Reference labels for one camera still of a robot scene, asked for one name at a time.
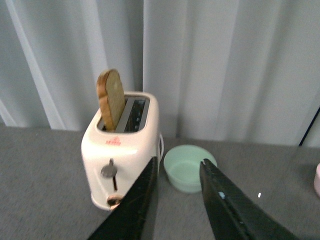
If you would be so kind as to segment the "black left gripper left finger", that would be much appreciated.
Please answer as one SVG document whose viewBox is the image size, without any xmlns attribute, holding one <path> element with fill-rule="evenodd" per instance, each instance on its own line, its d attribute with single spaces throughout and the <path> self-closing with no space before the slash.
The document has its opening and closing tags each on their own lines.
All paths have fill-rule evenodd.
<svg viewBox="0 0 320 240">
<path fill-rule="evenodd" d="M 158 208 L 159 160 L 152 157 L 119 206 L 90 240 L 152 240 Z"/>
</svg>

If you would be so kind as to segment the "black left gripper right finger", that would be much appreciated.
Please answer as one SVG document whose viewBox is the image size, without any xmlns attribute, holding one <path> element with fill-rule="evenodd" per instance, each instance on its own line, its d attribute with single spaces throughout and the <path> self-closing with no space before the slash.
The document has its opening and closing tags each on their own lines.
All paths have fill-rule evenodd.
<svg viewBox="0 0 320 240">
<path fill-rule="evenodd" d="M 209 159 L 200 162 L 202 198 L 216 240 L 297 240 Z"/>
</svg>

